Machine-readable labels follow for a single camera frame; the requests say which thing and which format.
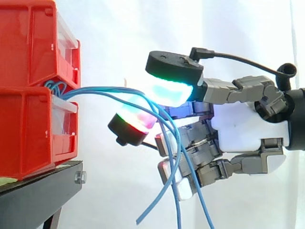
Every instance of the blue wire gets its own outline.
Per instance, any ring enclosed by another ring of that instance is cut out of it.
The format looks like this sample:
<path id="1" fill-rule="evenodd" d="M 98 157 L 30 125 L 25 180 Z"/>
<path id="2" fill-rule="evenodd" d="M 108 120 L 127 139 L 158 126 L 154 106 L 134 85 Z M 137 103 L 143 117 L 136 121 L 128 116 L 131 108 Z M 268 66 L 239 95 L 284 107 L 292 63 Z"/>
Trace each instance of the blue wire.
<path id="1" fill-rule="evenodd" d="M 144 96 L 142 93 L 137 93 L 137 91 L 135 90 L 133 93 L 131 92 L 132 90 L 126 90 L 125 92 L 124 91 L 117 91 L 118 93 L 130 93 L 130 94 L 137 94 L 137 95 L 140 95 L 142 96 L 145 100 L 148 100 L 148 103 L 150 106 L 153 107 L 152 105 L 152 102 L 146 98 L 146 96 Z M 127 102 L 125 100 L 122 100 L 122 99 L 119 99 L 111 94 L 107 94 L 107 93 L 104 93 L 104 92 L 101 92 L 101 91 L 86 91 L 86 90 L 79 90 L 76 89 L 76 90 L 73 90 L 73 91 L 70 91 L 66 94 L 64 94 L 62 96 L 63 99 L 67 100 L 73 96 L 76 96 L 76 95 L 79 95 L 79 94 L 99 94 L 99 95 L 104 95 L 104 96 L 107 96 L 109 98 L 112 98 L 118 102 L 121 102 L 123 104 L 127 104 L 127 105 L 130 105 L 130 106 L 133 106 L 135 108 L 138 108 L 140 110 L 143 110 L 149 114 L 151 114 L 152 116 L 156 117 L 160 123 L 163 123 L 173 134 L 174 136 L 177 137 L 177 146 L 178 146 L 178 150 L 177 150 L 177 158 L 176 158 L 176 162 L 173 166 L 173 172 L 171 173 L 171 175 L 169 176 L 168 180 L 166 181 L 166 183 L 164 184 L 163 188 L 161 189 L 160 193 L 157 195 L 157 197 L 153 200 L 153 202 L 148 206 L 148 208 L 139 216 L 139 218 L 136 220 L 136 223 L 137 225 L 139 223 L 142 222 L 142 220 L 149 214 L 149 212 L 154 208 L 154 206 L 160 201 L 160 199 L 163 197 L 163 195 L 165 194 L 167 188 L 169 187 L 169 185 L 173 182 L 173 178 L 175 176 L 175 173 L 178 169 L 178 166 L 179 166 L 179 161 L 180 161 L 180 158 L 181 158 L 181 139 L 180 139 L 180 135 L 179 135 L 179 131 L 178 131 L 178 128 L 176 127 L 175 128 L 175 131 L 172 130 L 172 128 L 166 123 L 166 121 L 158 114 L 146 109 L 146 108 L 143 108 L 141 106 L 138 106 L 136 104 L 133 104 L 133 103 L 130 103 L 130 102 Z"/>
<path id="2" fill-rule="evenodd" d="M 199 185 L 199 182 L 198 182 L 198 179 L 197 179 L 197 176 L 196 176 L 196 173 L 195 173 L 195 170 L 194 170 L 194 167 L 192 165 L 192 162 L 191 162 L 191 159 L 190 157 L 188 156 L 185 148 L 182 146 L 182 152 L 183 152 L 183 155 L 187 161 L 187 164 L 189 165 L 190 167 L 190 170 L 191 170 L 191 174 L 192 174 L 192 177 L 193 177 L 193 180 L 194 180 L 194 183 L 195 183 L 195 187 L 196 187 L 196 190 L 197 190 L 197 193 L 198 193 L 198 197 L 199 197 L 199 200 L 200 200 L 200 203 L 201 203 L 201 206 L 203 208 L 203 211 L 204 211 L 204 214 L 205 214 L 205 217 L 206 217 L 206 220 L 208 221 L 208 224 L 210 226 L 211 229 L 215 229 L 214 225 L 213 225 L 213 222 L 211 220 L 211 217 L 210 217 L 210 214 L 209 214 L 209 211 L 206 207 L 206 204 L 205 204 L 205 201 L 204 201 L 204 198 L 203 198 L 203 195 L 202 195 L 202 192 L 201 192 L 201 189 L 200 189 L 200 185 Z"/>
<path id="3" fill-rule="evenodd" d="M 183 153 L 184 153 L 184 156 L 187 160 L 187 163 L 190 167 L 190 170 L 191 170 L 191 174 L 193 176 L 193 179 L 194 179 L 194 182 L 195 182 L 195 186 L 196 186 L 196 189 L 197 189 L 197 193 L 198 193 L 198 196 L 199 196 L 199 200 L 201 202 L 201 205 L 203 207 L 203 210 L 204 210 L 204 213 L 205 213 L 205 216 L 207 218 L 207 221 L 209 223 L 209 226 L 211 229 L 214 229 L 214 226 L 213 226 L 213 223 L 211 221 L 211 218 L 209 216 L 209 213 L 208 213 L 208 210 L 207 210 L 207 207 L 205 205 L 205 202 L 204 202 L 204 198 L 203 198 L 203 195 L 201 193 L 201 190 L 200 190 L 200 185 L 199 185 L 199 182 L 197 180 L 197 176 L 196 176 L 196 173 L 195 173 L 195 170 L 194 170 L 194 167 L 192 165 L 192 162 L 190 161 L 190 158 L 189 156 L 187 155 L 187 152 L 185 150 L 185 148 L 182 146 L 181 144 L 181 138 L 180 138 L 180 134 L 179 134 L 179 131 L 178 131 L 178 128 L 177 126 L 175 125 L 175 123 L 173 122 L 173 120 L 171 119 L 171 117 L 156 103 L 154 102 L 151 102 L 149 99 L 146 98 L 146 96 L 140 92 L 140 91 L 137 91 L 137 90 L 134 90 L 134 89 L 127 89 L 127 88 L 118 88 L 118 87 L 89 87 L 90 89 L 92 90 L 96 90 L 96 91 L 86 91 L 88 90 L 88 88 L 83 88 L 83 89 L 77 89 L 79 90 L 78 92 L 75 92 L 74 91 L 70 91 L 68 93 L 66 93 L 65 95 L 63 95 L 63 97 L 65 99 L 68 99 L 68 98 L 71 98 L 75 95 L 78 95 L 78 94 L 100 94 L 100 95 L 105 95 L 107 97 L 110 97 L 116 101 L 119 101 L 121 103 L 124 103 L 124 104 L 127 104 L 127 105 L 130 105 L 130 106 L 133 106 L 133 107 L 136 107 L 140 110 L 143 110 L 155 117 L 157 117 L 157 119 L 160 121 L 160 123 L 164 124 L 169 130 L 170 132 L 173 133 L 173 135 L 176 137 L 176 140 L 177 140 L 177 146 L 178 146 L 178 151 L 177 151 L 177 161 L 174 165 L 174 169 L 170 175 L 170 177 L 168 178 L 167 182 L 165 183 L 164 187 L 162 188 L 162 190 L 160 191 L 159 195 L 156 197 L 156 199 L 151 203 L 151 205 L 141 214 L 141 216 L 137 219 L 137 224 L 139 224 L 145 217 L 146 215 L 152 210 L 152 208 L 159 202 L 159 200 L 161 199 L 161 197 L 164 195 L 164 192 L 166 191 L 166 189 L 168 188 L 169 184 L 173 182 L 173 178 L 174 178 L 174 174 L 175 172 L 177 171 L 177 168 L 178 168 L 178 164 L 179 164 L 179 161 L 180 161 L 180 151 L 181 151 L 181 148 L 183 149 Z M 132 103 L 129 103 L 127 101 L 124 101 L 124 100 L 121 100 L 115 96 L 112 96 L 110 94 L 107 94 L 107 93 L 103 93 L 103 92 L 100 92 L 100 91 L 108 91 L 108 92 L 114 92 L 114 93 L 129 93 L 129 94 L 137 94 L 137 95 L 140 95 L 142 96 L 150 106 L 152 106 L 152 104 L 158 108 L 159 112 L 161 114 L 163 114 L 164 116 L 166 116 L 166 118 L 170 121 L 170 123 L 172 124 L 172 126 L 174 127 L 174 130 L 172 130 L 169 125 L 165 122 L 165 120 L 157 115 L 157 114 L 154 114 L 153 112 L 151 112 L 150 110 L 146 109 L 146 108 L 143 108 L 143 107 L 140 107 L 136 104 L 132 104 Z"/>
<path id="4" fill-rule="evenodd" d="M 173 172 L 173 153 L 172 153 L 172 149 L 171 149 L 171 144 L 170 144 L 170 141 L 168 139 L 168 135 L 166 133 L 166 130 L 165 130 L 163 124 L 162 123 L 159 123 L 159 124 L 160 124 L 160 128 L 161 128 L 162 133 L 163 133 L 164 138 L 165 138 L 166 148 L 168 150 L 168 156 L 169 156 L 169 160 L 170 160 L 171 172 Z M 179 204 L 179 198 L 178 198 L 178 188 L 177 188 L 175 176 L 173 177 L 172 189 L 173 189 L 173 196 L 174 196 L 175 204 L 176 204 L 177 227 L 178 227 L 178 229 L 181 229 L 182 228 L 182 226 L 181 226 L 181 211 L 180 211 L 180 204 Z"/>
<path id="5" fill-rule="evenodd" d="M 160 107 L 159 105 L 155 104 L 155 102 L 153 102 L 153 104 L 158 108 Z M 177 128 L 176 124 L 174 123 L 174 121 L 172 120 L 172 118 L 168 115 L 168 113 L 166 113 L 163 109 L 160 110 L 160 113 L 162 115 L 164 115 L 168 120 L 169 122 L 172 124 L 172 126 L 175 126 L 175 128 Z M 197 193 L 198 193 L 198 197 L 199 197 L 199 200 L 200 200 L 200 203 L 202 205 L 202 208 L 203 208 L 203 211 L 204 211 L 204 214 L 205 214 L 205 217 L 206 217 L 206 220 L 210 226 L 211 229 L 214 229 L 214 225 L 213 225 L 213 222 L 211 220 L 211 217 L 210 217 L 210 214 L 208 212 L 208 209 L 206 207 L 206 204 L 205 204 L 205 201 L 204 201 L 204 198 L 203 198 L 203 195 L 202 195 L 202 192 L 201 192 L 201 189 L 200 189 L 200 185 L 199 185 L 199 182 L 198 182 L 198 179 L 197 179 L 197 176 L 196 176 L 196 173 L 195 173 L 195 169 L 193 167 L 193 164 L 191 162 L 191 159 L 190 157 L 188 156 L 187 152 L 186 152 L 186 149 L 185 147 L 181 144 L 181 148 L 182 148 L 182 151 L 183 151 L 183 155 L 187 161 L 187 164 L 190 168 L 190 171 L 191 171 L 191 174 L 192 174 L 192 177 L 193 177 L 193 180 L 194 180 L 194 183 L 195 183 L 195 187 L 196 187 L 196 190 L 197 190 Z"/>
<path id="6" fill-rule="evenodd" d="M 67 84 L 63 81 L 58 81 L 55 83 L 53 80 L 48 80 L 47 82 L 44 83 L 45 87 L 48 87 L 55 96 L 61 97 L 65 90 L 67 89 Z"/>

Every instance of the green light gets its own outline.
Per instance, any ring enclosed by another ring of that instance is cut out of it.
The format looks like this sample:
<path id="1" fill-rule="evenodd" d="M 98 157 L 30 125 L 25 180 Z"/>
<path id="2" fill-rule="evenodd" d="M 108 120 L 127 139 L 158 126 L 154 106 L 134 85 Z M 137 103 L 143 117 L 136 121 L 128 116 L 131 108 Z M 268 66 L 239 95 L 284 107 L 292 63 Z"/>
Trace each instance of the green light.
<path id="1" fill-rule="evenodd" d="M 153 77 L 145 94 L 154 102 L 164 106 L 179 107 L 190 97 L 193 87 Z"/>

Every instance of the black cable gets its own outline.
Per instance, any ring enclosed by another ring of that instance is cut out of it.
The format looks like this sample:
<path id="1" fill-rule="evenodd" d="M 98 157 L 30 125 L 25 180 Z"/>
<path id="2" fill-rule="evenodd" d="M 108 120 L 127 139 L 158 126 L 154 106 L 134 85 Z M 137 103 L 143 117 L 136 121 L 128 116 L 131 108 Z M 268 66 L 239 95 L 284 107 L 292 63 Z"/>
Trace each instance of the black cable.
<path id="1" fill-rule="evenodd" d="M 261 65 L 259 63 L 253 62 L 251 60 L 239 57 L 239 56 L 234 56 L 234 55 L 230 55 L 230 54 L 226 54 L 226 53 L 219 53 L 219 52 L 215 52 L 214 56 L 215 57 L 226 58 L 226 59 L 230 59 L 230 60 L 235 60 L 235 61 L 239 61 L 239 62 L 242 62 L 242 63 L 246 63 L 246 64 L 249 64 L 249 65 L 251 65 L 253 67 L 256 67 L 256 68 L 259 68 L 261 70 L 264 70 L 264 71 L 266 71 L 268 73 L 274 74 L 276 76 L 284 77 L 284 78 L 292 78 L 296 74 L 296 71 L 292 67 L 294 65 L 291 65 L 291 66 L 287 67 L 287 71 L 288 71 L 287 73 L 282 73 L 282 72 L 278 72 L 278 71 L 275 71 L 273 69 L 267 68 L 267 67 L 265 67 L 265 66 L 263 66 L 263 65 Z"/>
<path id="2" fill-rule="evenodd" d="M 285 63 L 283 64 L 280 69 L 277 71 L 267 68 L 259 63 L 253 62 L 251 60 L 245 59 L 243 57 L 234 56 L 231 54 L 215 52 L 213 50 L 208 50 L 204 48 L 192 48 L 190 53 L 190 58 L 194 61 L 199 61 L 201 59 L 210 59 L 214 57 L 226 58 L 234 61 L 239 61 L 242 63 L 249 64 L 253 67 L 259 68 L 264 70 L 268 73 L 274 74 L 276 77 L 281 77 L 283 79 L 289 79 L 296 75 L 296 67 L 292 63 Z"/>
<path id="3" fill-rule="evenodd" d="M 147 143 L 147 142 L 142 142 L 141 145 L 146 146 L 146 147 L 149 147 L 149 148 L 151 148 L 151 149 L 158 150 L 158 147 L 156 147 L 156 146 L 154 146 L 154 145 L 152 145 L 152 144 L 149 144 L 149 143 Z"/>

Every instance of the metal bolt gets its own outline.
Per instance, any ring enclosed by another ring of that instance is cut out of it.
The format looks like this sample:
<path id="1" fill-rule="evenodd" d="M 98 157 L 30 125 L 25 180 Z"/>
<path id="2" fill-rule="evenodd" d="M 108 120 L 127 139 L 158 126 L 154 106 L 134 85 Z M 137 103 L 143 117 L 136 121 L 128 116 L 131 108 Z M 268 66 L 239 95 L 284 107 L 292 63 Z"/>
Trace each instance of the metal bolt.
<path id="1" fill-rule="evenodd" d="M 76 184 L 85 184 L 87 181 L 87 172 L 86 171 L 77 171 L 75 173 L 75 180 Z"/>

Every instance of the red plastic drawer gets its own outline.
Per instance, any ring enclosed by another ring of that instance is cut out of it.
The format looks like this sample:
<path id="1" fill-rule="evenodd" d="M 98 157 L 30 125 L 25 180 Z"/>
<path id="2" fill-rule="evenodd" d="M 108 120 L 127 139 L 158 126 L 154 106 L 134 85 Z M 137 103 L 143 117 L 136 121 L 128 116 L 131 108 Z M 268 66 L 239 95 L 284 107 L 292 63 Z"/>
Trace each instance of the red plastic drawer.
<path id="1" fill-rule="evenodd" d="M 80 87 L 80 43 L 52 0 L 0 0 L 0 86 Z"/>
<path id="2" fill-rule="evenodd" d="M 0 177 L 21 180 L 77 156 L 78 106 L 45 87 L 0 87 Z"/>

